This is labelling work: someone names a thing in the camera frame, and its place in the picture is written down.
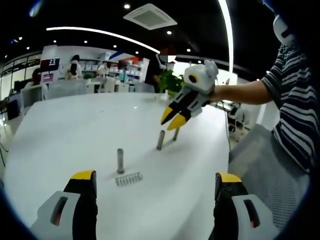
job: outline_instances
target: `black ceiling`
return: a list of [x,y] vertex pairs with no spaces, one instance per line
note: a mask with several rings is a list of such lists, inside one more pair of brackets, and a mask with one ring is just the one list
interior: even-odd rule
[[[178,25],[146,30],[123,19],[130,10],[152,3],[169,14]],[[99,33],[59,30],[46,31],[47,27],[84,27],[123,35],[160,50],[173,44],[177,54],[207,57],[229,62],[228,40],[223,15],[218,0],[43,0],[35,17],[29,16],[35,1],[18,3],[9,1],[6,17],[1,15],[0,58],[2,61],[41,50],[43,46],[80,45],[112,49],[142,57],[154,53],[137,44]],[[278,46],[272,29],[274,15],[257,0],[227,0],[231,15],[234,41],[234,64],[248,69],[252,78],[262,77],[276,57]],[[23,37],[19,43],[10,44],[12,38]],[[242,74],[236,67],[234,72]]]

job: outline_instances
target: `person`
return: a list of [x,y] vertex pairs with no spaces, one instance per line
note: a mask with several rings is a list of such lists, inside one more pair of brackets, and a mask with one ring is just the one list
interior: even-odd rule
[[98,69],[96,70],[96,74],[102,78],[106,77],[109,73],[109,68],[106,62],[100,62]]
[[273,67],[260,81],[216,86],[211,101],[262,105],[274,101],[280,121],[272,133],[281,147],[306,172],[318,161],[319,100],[305,53],[294,44],[281,44]]
[[70,66],[67,69],[66,72],[66,79],[79,79],[82,78],[82,67],[79,64],[80,56],[74,55],[71,59]]
[[[29,81],[24,86],[24,88],[28,89],[30,87],[40,85],[40,83],[41,83],[41,70],[40,68],[36,68],[32,73],[31,81]],[[46,99],[48,96],[48,88],[45,84],[42,84],[42,96],[44,99]]]
[[154,87],[155,93],[160,92],[159,75],[162,72],[163,72],[163,69],[160,68],[157,57],[156,56],[152,57],[149,61],[144,83],[152,85]]

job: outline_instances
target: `potted plant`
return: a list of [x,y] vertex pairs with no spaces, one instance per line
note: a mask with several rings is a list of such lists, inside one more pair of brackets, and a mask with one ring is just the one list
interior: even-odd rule
[[83,75],[83,79],[85,79],[85,80],[92,79],[93,77],[94,77],[94,75],[91,74],[91,73],[85,73],[85,74]]
[[178,93],[185,85],[183,75],[175,76],[172,73],[172,70],[163,71],[159,76],[158,83],[160,93],[162,93],[164,90],[167,90],[170,98],[173,98],[176,93]]

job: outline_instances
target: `white table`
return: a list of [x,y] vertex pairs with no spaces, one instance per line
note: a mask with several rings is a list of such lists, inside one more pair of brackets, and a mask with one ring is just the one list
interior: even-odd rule
[[[207,240],[214,225],[215,173],[226,172],[225,113],[206,106],[176,142],[156,150],[165,109],[152,93],[100,93],[35,103],[7,157],[5,191],[30,227],[38,208],[79,171],[97,171],[98,240]],[[167,131],[165,142],[174,135]],[[117,149],[126,174],[117,187]]]

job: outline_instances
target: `person in background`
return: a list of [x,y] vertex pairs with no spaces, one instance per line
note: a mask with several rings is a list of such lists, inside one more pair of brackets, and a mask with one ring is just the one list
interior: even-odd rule
[[[36,68],[32,73],[31,81],[28,82],[24,86],[24,88],[28,89],[30,87],[37,86],[40,84],[41,84],[41,70],[40,70],[40,68]],[[42,95],[43,95],[44,99],[46,99],[48,96],[48,88],[45,84],[42,84]]]
[[106,77],[109,72],[108,66],[106,62],[100,62],[98,69],[96,70],[96,74],[100,77]]
[[149,61],[149,66],[146,72],[144,83],[152,85],[154,87],[154,92],[159,93],[159,75],[163,72],[163,70],[159,66],[159,62],[157,57],[154,56]]
[[67,69],[66,72],[66,79],[71,80],[71,79],[79,79],[82,78],[82,68],[81,65],[79,64],[80,61],[80,56],[79,55],[74,55],[71,59],[70,66]]

